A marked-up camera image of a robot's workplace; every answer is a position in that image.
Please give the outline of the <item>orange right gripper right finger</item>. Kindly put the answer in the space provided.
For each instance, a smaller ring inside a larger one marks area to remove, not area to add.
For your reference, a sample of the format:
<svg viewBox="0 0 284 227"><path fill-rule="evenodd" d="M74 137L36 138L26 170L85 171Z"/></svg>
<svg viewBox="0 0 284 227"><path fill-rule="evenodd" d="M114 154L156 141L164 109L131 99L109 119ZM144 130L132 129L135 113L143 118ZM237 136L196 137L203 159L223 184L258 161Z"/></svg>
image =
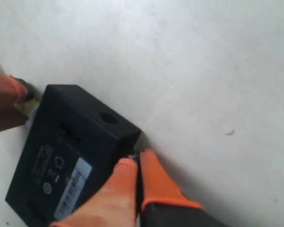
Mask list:
<svg viewBox="0 0 284 227"><path fill-rule="evenodd" d="M224 227L202 204L187 198L151 148L140 152L141 227Z"/></svg>

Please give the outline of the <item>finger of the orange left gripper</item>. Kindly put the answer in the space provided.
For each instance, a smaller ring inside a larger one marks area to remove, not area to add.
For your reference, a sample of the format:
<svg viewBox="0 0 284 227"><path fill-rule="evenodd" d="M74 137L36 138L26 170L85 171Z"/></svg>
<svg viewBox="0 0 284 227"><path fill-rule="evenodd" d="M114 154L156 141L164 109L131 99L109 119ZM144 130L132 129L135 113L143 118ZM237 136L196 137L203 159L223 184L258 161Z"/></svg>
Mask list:
<svg viewBox="0 0 284 227"><path fill-rule="evenodd" d="M0 104L0 132L22 126L28 120L20 107L25 103Z"/></svg>
<svg viewBox="0 0 284 227"><path fill-rule="evenodd" d="M0 73L0 102L25 102L34 96L31 84L23 79Z"/></svg>

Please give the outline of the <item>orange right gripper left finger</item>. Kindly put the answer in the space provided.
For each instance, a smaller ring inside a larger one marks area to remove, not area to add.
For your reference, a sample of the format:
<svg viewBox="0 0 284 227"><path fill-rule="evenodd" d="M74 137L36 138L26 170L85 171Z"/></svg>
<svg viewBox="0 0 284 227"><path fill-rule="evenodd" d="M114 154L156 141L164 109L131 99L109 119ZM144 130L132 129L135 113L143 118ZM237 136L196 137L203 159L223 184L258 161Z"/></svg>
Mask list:
<svg viewBox="0 0 284 227"><path fill-rule="evenodd" d="M122 158L110 178L85 204L51 227L134 227L138 164Z"/></svg>

